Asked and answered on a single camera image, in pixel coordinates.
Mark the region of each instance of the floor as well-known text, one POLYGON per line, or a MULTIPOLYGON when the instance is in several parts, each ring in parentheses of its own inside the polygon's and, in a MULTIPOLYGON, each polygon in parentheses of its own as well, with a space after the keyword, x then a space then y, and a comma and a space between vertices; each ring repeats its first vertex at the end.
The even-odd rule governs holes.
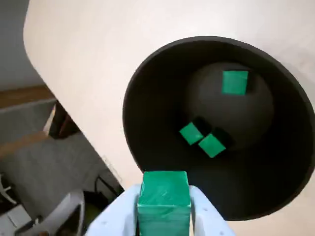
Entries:
MULTIPOLYGON (((54 101, 0 110, 0 144, 42 130, 54 101)), ((94 190, 98 174, 114 189, 120 186, 82 133, 64 140, 47 139, 0 159, 0 172, 15 184, 32 218, 48 215, 72 189, 94 190)), ((109 199, 113 194, 102 184, 109 199)))

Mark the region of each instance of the wooden board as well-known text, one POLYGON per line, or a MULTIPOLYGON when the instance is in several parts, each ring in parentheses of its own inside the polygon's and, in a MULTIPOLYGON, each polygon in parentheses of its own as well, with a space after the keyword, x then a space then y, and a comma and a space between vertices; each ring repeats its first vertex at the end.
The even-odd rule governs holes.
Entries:
MULTIPOLYGON (((142 174, 122 122, 126 87, 139 64, 177 39, 217 35, 279 60, 315 103, 312 0, 30 0, 24 28, 35 69, 124 188, 142 174)), ((230 222, 242 236, 315 235, 315 181, 288 206, 230 222)))
POLYGON ((46 86, 0 91, 0 109, 51 98, 54 95, 46 86))

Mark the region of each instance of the green cube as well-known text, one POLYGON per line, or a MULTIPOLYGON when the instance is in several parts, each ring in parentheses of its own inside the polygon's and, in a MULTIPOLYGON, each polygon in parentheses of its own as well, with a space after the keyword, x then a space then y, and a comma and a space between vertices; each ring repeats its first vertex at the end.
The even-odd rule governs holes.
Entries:
POLYGON ((191 203, 186 172, 145 172, 137 208, 141 236, 189 236, 191 203))
POLYGON ((225 150, 225 146, 213 134, 207 135, 198 145, 211 158, 225 150))
POLYGON ((223 71, 222 93, 245 95, 248 71, 223 71))
POLYGON ((183 138, 186 139, 189 145, 192 145, 203 138, 203 135, 192 122, 182 128, 179 132, 183 138))

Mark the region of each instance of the cable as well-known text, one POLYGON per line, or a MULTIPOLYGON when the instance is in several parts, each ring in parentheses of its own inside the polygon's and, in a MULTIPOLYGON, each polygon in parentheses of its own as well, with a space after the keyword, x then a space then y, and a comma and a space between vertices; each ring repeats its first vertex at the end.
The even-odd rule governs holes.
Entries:
POLYGON ((114 188, 112 186, 110 186, 108 183, 106 183, 106 181, 104 179, 101 178, 100 175, 98 175, 95 179, 95 182, 94 182, 94 191, 96 193, 98 193, 98 190, 97 190, 97 181, 100 180, 104 185, 106 185, 106 187, 116 196, 118 197, 119 194, 114 190, 114 188))

